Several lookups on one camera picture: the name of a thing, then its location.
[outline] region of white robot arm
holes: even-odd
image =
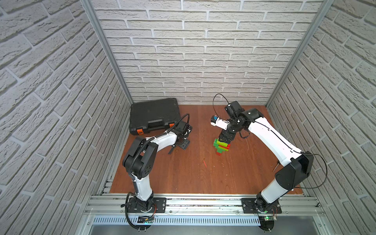
[[[278,200],[279,197],[292,190],[311,171],[313,155],[303,153],[299,148],[285,139],[257,109],[245,111],[237,101],[226,106],[226,111],[231,117],[228,120],[217,116],[211,118],[211,124],[222,128],[218,140],[229,144],[235,138],[235,134],[242,129],[255,134],[277,157],[284,167],[275,174],[275,179],[258,195],[255,208],[263,213]]]

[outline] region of black cable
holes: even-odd
[[[265,126],[268,130],[270,130],[273,134],[275,134],[275,136],[277,136],[278,137],[278,139],[279,140],[281,140],[282,141],[282,143],[284,143],[290,150],[292,150],[292,151],[294,151],[294,152],[296,152],[296,153],[299,153],[299,152],[297,152],[297,151],[295,151],[295,150],[293,150],[290,146],[288,146],[273,130],[271,130],[269,127],[267,127],[266,125],[264,125],[264,124],[262,124],[262,123],[259,123],[258,121],[252,121],[252,122],[256,122],[256,123],[258,123],[258,124],[260,124],[260,125],[263,125],[263,126]],[[321,187],[325,182],[326,182],[326,179],[328,178],[328,167],[327,167],[327,165],[326,165],[326,163],[325,163],[325,159],[320,155],[320,154],[317,154],[317,153],[303,153],[303,152],[300,152],[299,154],[302,154],[302,155],[304,155],[304,156],[306,156],[306,155],[311,155],[311,156],[319,156],[319,157],[321,157],[321,159],[323,160],[323,162],[324,162],[324,164],[325,164],[325,179],[324,179],[324,181],[319,185],[319,186],[316,186],[316,187],[312,187],[312,188],[306,188],[306,187],[295,187],[295,188],[303,188],[303,189],[315,189],[315,188],[318,188],[318,187]]]

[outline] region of white brick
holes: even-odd
[[[13,85],[17,80],[6,70],[0,70],[0,93]]]
[[[93,0],[92,3],[95,9],[100,9],[100,8],[119,9],[119,5],[116,0]]]
[[[183,45],[182,38],[133,38],[135,45]]]
[[[202,66],[203,61],[200,60],[160,60],[159,65],[164,65],[164,66]]]
[[[231,59],[242,60],[247,59],[250,61],[272,61],[276,55],[256,55],[256,54],[232,54]]]
[[[83,34],[83,36],[85,37],[85,39],[88,39],[94,33],[93,26],[91,24],[86,25],[81,30],[81,33]]]
[[[276,61],[289,61],[292,55],[278,55]]]
[[[72,14],[68,9],[66,9],[60,13],[57,13],[56,15],[53,15],[48,20],[36,24],[30,30],[26,31],[24,35],[31,42],[31,44],[36,45],[67,25],[72,20]]]
[[[208,72],[208,71],[211,71],[211,72],[225,72],[226,71],[226,67],[214,67],[214,66],[186,66],[185,67],[185,71],[196,71],[196,72],[200,72],[200,71],[205,71],[205,72]]]
[[[27,52],[31,46],[21,35],[0,44],[0,66]]]
[[[185,21],[184,29],[228,29],[235,30],[236,22],[214,22],[214,21]]]
[[[71,5],[73,2],[74,0],[67,0],[64,2],[60,2],[60,0],[44,0],[43,5],[46,7],[48,13],[52,14]]]
[[[81,14],[73,22],[69,23],[64,29],[61,30],[61,34],[69,41],[77,32],[79,32],[87,23],[89,19],[86,14]]]
[[[3,8],[4,11],[11,12],[11,11],[17,10],[19,8],[22,8],[23,6],[29,5],[31,3],[35,3],[37,1],[38,0],[25,0],[25,1],[21,1],[21,2],[17,2],[17,1],[2,1],[0,3],[0,6]]]
[[[306,31],[309,27],[310,23],[296,23],[294,25],[293,31]]]
[[[299,11],[301,2],[244,2],[243,11]]]
[[[229,59],[229,54],[185,54],[185,59]]]
[[[44,81],[52,73],[47,64],[40,65],[22,82],[15,85],[0,96],[0,117],[3,117],[16,104],[18,104],[24,97],[30,94],[35,87]]]
[[[144,77],[143,80],[144,82],[184,82],[183,77]]]
[[[262,46],[269,46],[269,47],[278,47],[283,46],[285,40],[262,40],[262,39],[236,39],[235,46],[239,47],[262,47]]]
[[[257,38],[258,31],[208,31],[208,38]]]
[[[360,62],[360,58],[354,53],[350,52],[348,49],[344,48],[342,45],[337,43],[334,39],[329,37],[329,35],[324,36],[321,43],[325,45],[329,50],[335,53],[336,56],[344,60],[351,67],[356,66]]]
[[[376,10],[373,8],[371,12],[364,19],[366,22],[376,24]]]
[[[8,67],[17,76],[21,77],[29,72],[38,63],[47,58],[64,43],[65,42],[61,34],[56,34],[40,44],[35,50],[9,64]]]
[[[179,53],[137,53],[138,59],[183,59]]]
[[[153,46],[112,46],[113,52],[155,52]]]
[[[205,66],[247,66],[248,61],[205,61]]]
[[[107,37],[151,37],[152,32],[146,29],[106,29]]]
[[[252,53],[253,47],[206,47],[207,53]]]
[[[157,38],[204,38],[205,31],[194,30],[154,30]]]
[[[358,91],[356,91],[349,83],[344,81],[338,87],[345,96],[353,102],[360,111],[364,113],[371,121],[375,122],[376,120],[376,111],[375,107],[372,106],[370,103],[366,102],[365,98],[363,98]]]
[[[43,105],[41,105],[26,121],[22,123],[22,125],[13,133],[13,136],[21,141],[27,140],[66,93],[67,90],[61,85],[54,93],[52,93],[52,96],[46,99]]]
[[[179,0],[120,0],[123,8],[128,9],[157,9],[157,10],[181,10]]]
[[[204,77],[244,77],[244,73],[212,73],[205,72]]]
[[[110,45],[132,45],[130,38],[107,38]]]
[[[240,22],[241,30],[290,30],[293,23],[276,23],[276,22]]]
[[[47,98],[77,64],[78,60],[75,57],[69,58],[63,66],[59,67],[54,74],[52,74],[40,87],[37,88],[35,93],[42,99]]]
[[[297,47],[300,43],[300,40],[287,40],[286,47]]]
[[[355,15],[359,18],[365,16],[369,10],[369,6],[355,0],[335,0],[333,6],[336,6],[352,15]]]
[[[204,47],[193,47],[193,46],[177,46],[177,47],[157,47],[158,52],[186,52],[186,53],[204,53]]]
[[[133,53],[114,53],[115,59],[134,59],[135,55]]]
[[[337,102],[337,104],[348,114],[352,114],[356,111],[354,105],[348,101],[348,99],[333,86],[324,76],[318,78],[318,82],[325,88],[329,95]]]
[[[78,66],[63,80],[63,83],[68,87],[71,88],[73,83],[86,71],[89,65],[94,60],[92,55],[86,56]]]
[[[345,45],[358,53],[364,59],[376,64],[376,49],[368,42],[356,36],[351,36]]]
[[[152,20],[206,20],[206,12],[149,11]]]
[[[371,98],[376,94],[376,88],[374,86],[370,86],[366,80],[351,71],[350,68],[347,68],[339,59],[335,58],[331,66],[367,98]]]
[[[315,17],[316,13],[307,12],[268,12],[266,14],[266,21],[300,21],[300,22],[311,22]]]
[[[158,65],[156,60],[136,60],[136,59],[127,59],[127,60],[117,60],[119,66],[130,66],[130,65]]]
[[[228,67],[227,72],[266,73],[269,67]]]
[[[310,59],[334,85],[342,81],[341,76],[329,67],[316,53],[313,53]]]
[[[254,77],[254,78],[279,78],[280,73],[247,73],[245,77]]]
[[[315,39],[311,39],[311,42],[309,45],[312,47],[312,49],[315,50],[315,52],[320,55],[326,62],[329,62],[334,54],[330,52],[326,47],[324,47],[322,44],[320,44]]]
[[[202,77],[202,73],[197,72],[162,72],[162,77]]]
[[[237,11],[240,8],[239,1],[184,1],[183,10],[226,10]]]
[[[125,20],[125,19],[140,19],[147,20],[145,10],[96,10],[99,19],[107,20]]]
[[[160,77],[160,72],[123,72],[124,77]]]
[[[80,48],[76,51],[77,58],[81,61],[97,44],[98,38],[97,35],[94,33],[88,40],[80,46]]]
[[[323,22],[320,25],[320,28],[324,30],[326,33],[332,35],[335,39],[339,40],[340,42],[344,42],[349,36],[348,32],[343,30],[338,25],[332,23],[328,19],[323,20]]]
[[[182,66],[141,66],[141,71],[184,71]]]
[[[366,78],[369,82],[376,85],[376,68],[372,65],[368,64],[365,61],[362,61],[362,63],[356,68],[356,71],[362,75],[364,78]]]
[[[6,137],[12,133],[18,125],[28,118],[30,113],[39,105],[39,101],[30,96],[24,103],[18,106],[8,116],[3,118],[0,122],[0,141],[4,141]]]
[[[182,29],[181,21],[159,20],[128,20],[129,28],[133,29]]]
[[[78,34],[69,43],[53,53],[46,62],[52,69],[57,69],[77,48],[85,42],[83,36]]]
[[[14,15],[2,17],[0,19],[0,40],[20,32],[46,17],[47,14],[40,4],[34,4]]]
[[[288,39],[301,39],[304,35],[304,32],[273,32],[273,31],[262,31],[260,33],[260,38],[267,39],[279,39],[279,38],[288,38]]]
[[[264,54],[292,54],[295,51],[295,47],[256,47],[254,53]]]
[[[103,29],[126,29],[124,20],[101,20],[100,24]]]
[[[222,11],[211,11],[209,13],[209,20],[249,20],[262,21],[264,17],[263,12],[222,12]]]
[[[72,15],[74,17],[77,17],[79,16],[81,13],[85,12],[85,10],[83,9],[82,7],[82,4],[80,1],[72,4],[70,7],[69,7],[69,10],[72,12]]]

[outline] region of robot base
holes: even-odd
[[[129,213],[153,213],[154,206],[157,205],[156,213],[164,213],[166,210],[166,198],[165,197],[154,197],[151,202],[144,202],[137,197],[134,197],[128,204],[127,209]]]

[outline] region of metal bracket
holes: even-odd
[[[153,204],[157,205],[157,211],[156,213],[164,213],[166,210],[166,201],[167,199],[165,197],[155,197],[153,198]],[[143,213],[137,205],[136,201],[132,200],[131,203],[128,204],[127,206],[128,212],[129,213]]]
[[[256,198],[242,198],[241,199],[241,204],[243,205],[243,212],[244,214],[254,214],[254,213],[257,213],[257,211],[254,209],[255,208],[255,199]],[[281,210],[281,207],[280,207],[280,204],[278,202],[278,200],[276,200],[275,202],[273,202],[268,211],[266,212],[266,214],[275,214],[275,208],[277,209],[277,214],[281,214],[282,213],[282,210]]]

